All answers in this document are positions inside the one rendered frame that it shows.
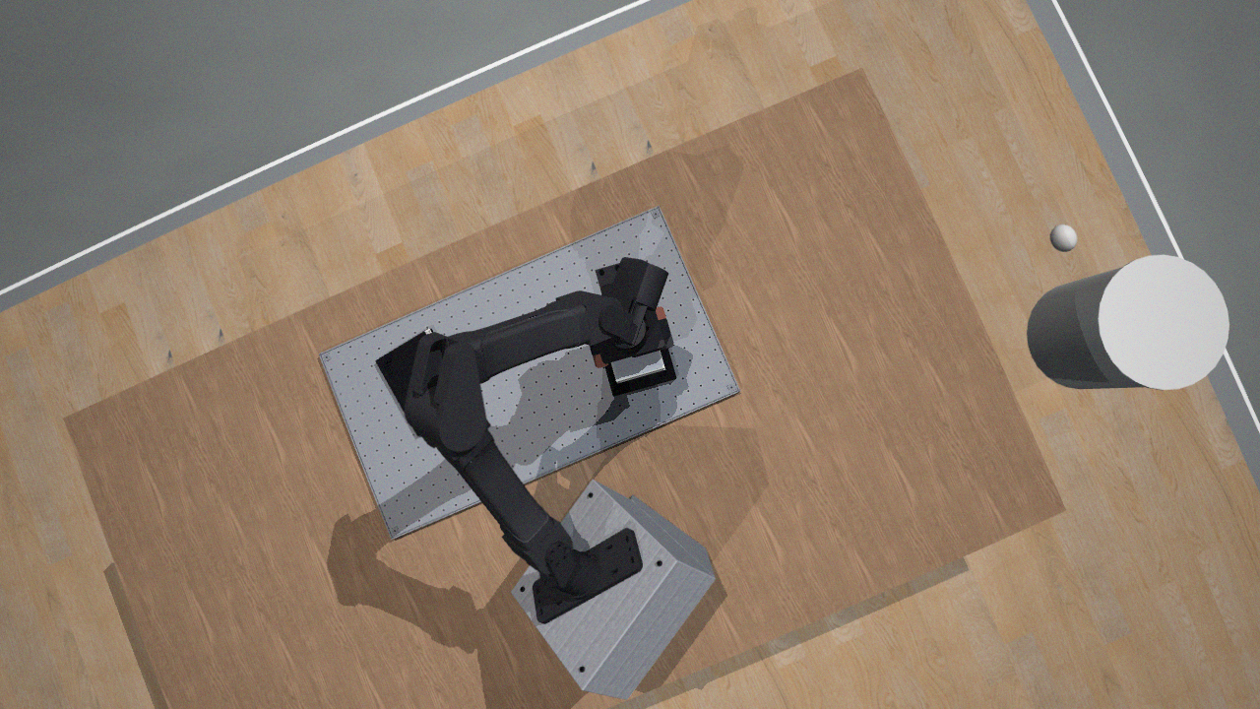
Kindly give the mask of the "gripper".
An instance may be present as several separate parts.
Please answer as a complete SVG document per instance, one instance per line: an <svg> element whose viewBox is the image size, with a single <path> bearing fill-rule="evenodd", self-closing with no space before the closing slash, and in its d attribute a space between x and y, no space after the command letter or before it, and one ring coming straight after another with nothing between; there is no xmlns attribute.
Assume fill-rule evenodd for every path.
<svg viewBox="0 0 1260 709"><path fill-rule="evenodd" d="M621 360L627 356L640 356L640 355L646 355L649 353L656 353L660 350L672 349L673 336L669 326L667 326L667 317L664 314L664 309L659 306L656 311L646 310L646 320L649 329L646 329L645 341L643 343L643 346L640 346L639 349L635 349L633 351L622 351L616 349L614 344L609 340L604 340L602 343L596 343L595 345L590 346L591 353L593 353L595 366L597 368L609 366L609 363L614 360Z"/></svg>

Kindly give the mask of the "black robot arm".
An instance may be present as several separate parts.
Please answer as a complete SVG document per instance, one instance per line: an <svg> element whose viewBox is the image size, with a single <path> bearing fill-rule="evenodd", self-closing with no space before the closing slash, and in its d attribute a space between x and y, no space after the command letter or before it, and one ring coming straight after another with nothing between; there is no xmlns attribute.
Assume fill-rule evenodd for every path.
<svg viewBox="0 0 1260 709"><path fill-rule="evenodd" d="M536 502L494 443L480 383L585 343L609 340L622 351L643 346L646 310L656 311L667 269L624 257L595 271L602 295L573 291L495 326L421 337L404 402L407 423L454 463L510 550L538 570L533 599L536 620L544 625L640 573L643 554L627 528L587 552L573 550L568 533Z"/></svg>

